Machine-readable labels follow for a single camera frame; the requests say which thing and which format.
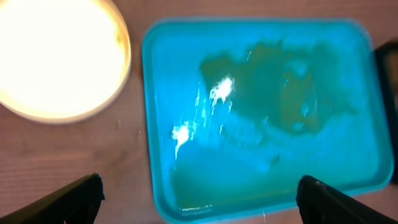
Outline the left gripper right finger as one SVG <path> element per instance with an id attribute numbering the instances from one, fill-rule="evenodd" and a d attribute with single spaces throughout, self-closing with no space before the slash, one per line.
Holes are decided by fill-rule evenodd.
<path id="1" fill-rule="evenodd" d="M 296 202 L 303 224 L 397 224 L 310 175 L 300 179 Z"/>

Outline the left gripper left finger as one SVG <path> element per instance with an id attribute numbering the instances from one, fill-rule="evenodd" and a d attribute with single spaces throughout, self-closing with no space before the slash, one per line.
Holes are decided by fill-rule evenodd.
<path id="1" fill-rule="evenodd" d="M 102 179 L 92 173 L 1 217 L 1 224 L 93 224 L 103 200 Z"/>

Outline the green rimmed white plate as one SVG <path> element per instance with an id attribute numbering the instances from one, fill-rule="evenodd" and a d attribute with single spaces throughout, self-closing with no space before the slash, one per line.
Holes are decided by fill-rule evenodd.
<path id="1" fill-rule="evenodd" d="M 41 123 L 71 123 L 123 89 L 131 43 L 113 1 L 3 0 L 1 104 Z"/>

